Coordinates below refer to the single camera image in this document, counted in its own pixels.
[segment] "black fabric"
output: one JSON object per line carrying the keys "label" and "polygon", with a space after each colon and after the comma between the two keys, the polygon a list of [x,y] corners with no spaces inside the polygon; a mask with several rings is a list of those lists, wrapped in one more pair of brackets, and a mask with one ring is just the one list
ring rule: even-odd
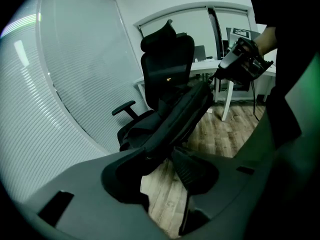
{"label": "black fabric", "polygon": [[149,156],[156,157],[157,148],[174,145],[189,133],[190,129],[194,129],[212,104],[212,100],[213,95],[207,83],[199,82],[192,87],[145,143],[144,147]]}
{"label": "black fabric", "polygon": [[186,94],[190,89],[191,88],[186,84],[178,86],[168,86],[168,89],[161,94],[158,102],[158,110],[162,110],[163,113],[165,113],[166,110],[171,110],[177,104],[177,102],[179,102],[182,96]]}
{"label": "black fabric", "polygon": [[140,44],[141,50],[145,53],[149,53],[166,49],[168,44],[177,38],[175,30],[171,26],[171,22],[172,20],[169,19],[161,29],[144,37]]}
{"label": "black fabric", "polygon": [[141,58],[146,102],[154,110],[158,100],[187,85],[192,66],[195,43],[185,35],[177,38],[161,52],[145,53]]}
{"label": "black fabric", "polygon": [[154,112],[155,112],[154,110],[148,110],[147,112],[139,115],[138,118],[132,120],[131,122],[127,123],[124,127],[122,127],[117,133],[117,138],[118,138],[120,146],[123,144],[124,137],[127,134],[127,132],[130,130],[130,128],[133,127],[136,123],[138,123],[142,119],[150,116]]}
{"label": "black fabric", "polygon": [[171,159],[188,195],[208,192],[219,177],[219,171],[212,163],[195,155],[188,155],[179,147],[173,149]]}
{"label": "black fabric", "polygon": [[162,109],[159,109],[130,125],[129,129],[126,128],[120,150],[144,146],[150,158],[157,157],[159,153],[156,150],[160,146],[172,146],[192,132],[212,104],[212,100],[213,95],[208,84],[198,83],[184,94],[173,108],[166,111],[165,117]]}
{"label": "black fabric", "polygon": [[286,100],[286,94],[302,76],[319,50],[315,9],[317,0],[251,0],[257,24],[275,27],[277,39],[275,88],[268,97],[268,113],[272,133],[279,147],[301,134],[300,127]]}
{"label": "black fabric", "polygon": [[282,145],[244,239],[312,239],[320,212],[319,136],[299,136]]}

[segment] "desk leg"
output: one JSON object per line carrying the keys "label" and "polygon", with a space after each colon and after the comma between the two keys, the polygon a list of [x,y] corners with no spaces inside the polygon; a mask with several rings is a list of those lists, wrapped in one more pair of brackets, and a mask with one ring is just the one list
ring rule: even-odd
{"label": "desk leg", "polygon": [[214,103],[218,102],[218,95],[219,95],[219,79],[214,78],[214,86],[215,86],[215,94],[214,94]]}
{"label": "desk leg", "polygon": [[258,79],[256,79],[253,84],[254,84],[254,89],[255,89],[255,99],[257,99],[258,97],[258,93],[260,93],[260,89],[261,89],[261,77],[259,77]]}
{"label": "desk leg", "polygon": [[144,100],[144,103],[145,103],[145,105],[146,105],[146,108],[147,108],[148,110],[151,110],[151,107],[148,106],[148,103],[147,103],[147,100],[146,100],[146,90],[145,90],[145,87],[144,87],[142,84],[138,84],[138,88],[139,88],[139,91],[140,91],[140,93],[141,93],[141,95],[142,95],[142,98],[143,98],[143,100]]}
{"label": "desk leg", "polygon": [[228,82],[228,87],[227,87],[227,96],[225,99],[225,103],[224,103],[224,110],[223,110],[223,114],[221,117],[221,121],[225,121],[227,118],[227,114],[228,114],[228,110],[229,110],[229,106],[230,106],[230,102],[231,102],[231,96],[232,96],[232,91],[234,89],[234,82],[229,81]]}
{"label": "desk leg", "polygon": [[273,86],[274,86],[274,78],[273,78],[273,76],[270,76],[268,87],[267,87],[265,95],[263,97],[263,102],[266,102],[266,100],[268,98],[268,95],[270,94],[271,89],[272,89]]}

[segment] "frosted glass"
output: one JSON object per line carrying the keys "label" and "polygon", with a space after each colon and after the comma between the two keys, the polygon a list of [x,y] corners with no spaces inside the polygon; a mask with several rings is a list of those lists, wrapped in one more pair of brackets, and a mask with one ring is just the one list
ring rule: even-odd
{"label": "frosted glass", "polygon": [[119,150],[118,130],[132,119],[116,107],[130,100],[147,110],[134,86],[142,76],[115,0],[42,0],[41,43],[62,102],[107,151]]}

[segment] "office chair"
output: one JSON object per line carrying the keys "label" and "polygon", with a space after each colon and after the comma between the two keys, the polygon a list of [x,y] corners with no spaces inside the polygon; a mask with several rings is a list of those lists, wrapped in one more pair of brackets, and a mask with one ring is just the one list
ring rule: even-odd
{"label": "office chair", "polygon": [[132,100],[112,111],[113,116],[126,111],[133,118],[117,133],[120,151],[144,146],[153,156],[160,144],[168,147],[181,142],[212,103],[207,83],[187,86],[195,44],[191,36],[177,37],[171,22],[141,41],[145,98],[153,110],[137,116]]}

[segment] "chair armrest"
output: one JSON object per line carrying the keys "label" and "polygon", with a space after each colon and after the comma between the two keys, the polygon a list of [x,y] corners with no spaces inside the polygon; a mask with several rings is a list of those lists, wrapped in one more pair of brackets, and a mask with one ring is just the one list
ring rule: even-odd
{"label": "chair armrest", "polygon": [[136,119],[138,117],[138,115],[132,110],[131,106],[133,104],[136,104],[136,102],[134,100],[130,100],[124,104],[122,104],[121,106],[118,106],[115,110],[113,110],[111,112],[111,114],[114,116],[118,113],[120,113],[121,111],[125,111],[128,113],[129,116],[131,116],[133,119]]}

